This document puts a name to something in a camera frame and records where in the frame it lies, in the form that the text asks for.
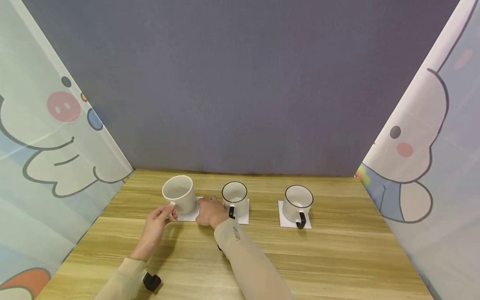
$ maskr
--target mug handle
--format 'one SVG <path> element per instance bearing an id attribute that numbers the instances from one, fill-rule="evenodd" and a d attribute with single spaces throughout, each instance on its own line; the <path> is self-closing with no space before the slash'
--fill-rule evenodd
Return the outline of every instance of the mug handle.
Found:
<path id="1" fill-rule="evenodd" d="M 170 214 L 168 215 L 168 219 L 169 219 L 170 221 L 172 221 L 172 222 L 176 222 L 176 221 L 177 221 L 177 220 L 175 220 L 175 219 L 173 218 L 172 213 L 170 213 Z"/>
<path id="2" fill-rule="evenodd" d="M 235 207 L 234 206 L 230 206 L 230 209 L 228 211 L 228 216 L 232 219 L 235 220 L 235 216 L 233 215 L 233 213 L 235 212 Z"/>
<path id="3" fill-rule="evenodd" d="M 305 224 L 307 223 L 304 212 L 300 212 L 300 221 L 301 222 L 297 222 L 297 228 L 303 229 L 305 227 Z"/>

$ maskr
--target arm sleeve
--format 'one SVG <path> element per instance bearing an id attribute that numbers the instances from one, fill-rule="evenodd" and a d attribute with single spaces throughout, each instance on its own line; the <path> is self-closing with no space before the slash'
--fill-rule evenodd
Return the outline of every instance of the arm sleeve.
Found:
<path id="1" fill-rule="evenodd" d="M 142 284 L 147 264 L 125 258 L 119 269 L 113 273 L 107 284 L 100 290 L 95 300 L 132 300 L 137 296 Z"/>
<path id="2" fill-rule="evenodd" d="M 230 261 L 246 300 L 292 300 L 285 281 L 237 221 L 228 219 L 215 229 L 215 240 Z"/>

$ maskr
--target wooden table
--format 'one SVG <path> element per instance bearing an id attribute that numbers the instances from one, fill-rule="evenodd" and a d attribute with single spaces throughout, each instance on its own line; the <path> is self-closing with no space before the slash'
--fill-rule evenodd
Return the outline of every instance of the wooden table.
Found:
<path id="1" fill-rule="evenodd" d="M 92 299 L 135 247 L 146 215 L 166 204 L 167 179 L 187 174 L 197 196 L 238 180 L 249 191 L 250 237 L 298 300 L 432 299 L 357 178 L 224 175 L 136 170 L 37 299 Z M 277 201 L 292 184 L 314 195 L 312 230 L 281 228 Z M 213 231 L 192 222 L 166 228 L 149 263 L 163 286 L 137 299 L 243 299 Z"/>

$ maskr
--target pink cheek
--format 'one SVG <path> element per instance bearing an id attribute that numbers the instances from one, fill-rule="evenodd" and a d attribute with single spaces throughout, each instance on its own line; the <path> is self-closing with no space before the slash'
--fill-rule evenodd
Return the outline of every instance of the pink cheek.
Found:
<path id="1" fill-rule="evenodd" d="M 399 143 L 396 146 L 396 151 L 403 157 L 410 157 L 413 155 L 413 147 L 409 143 Z"/>
<path id="2" fill-rule="evenodd" d="M 77 99 L 72 94 L 62 91 L 48 96 L 47 109 L 50 115 L 60 122 L 71 122 L 82 112 Z"/>

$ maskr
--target curtain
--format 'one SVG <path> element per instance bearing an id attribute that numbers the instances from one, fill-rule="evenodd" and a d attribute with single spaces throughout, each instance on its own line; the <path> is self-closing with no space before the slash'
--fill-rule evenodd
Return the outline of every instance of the curtain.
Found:
<path id="1" fill-rule="evenodd" d="M 22 2 L 0 1 L 0 299 L 36 297 L 131 172 Z"/>
<path id="2" fill-rule="evenodd" d="M 477 2 L 460 1 L 357 172 L 435 299 L 480 299 Z"/>

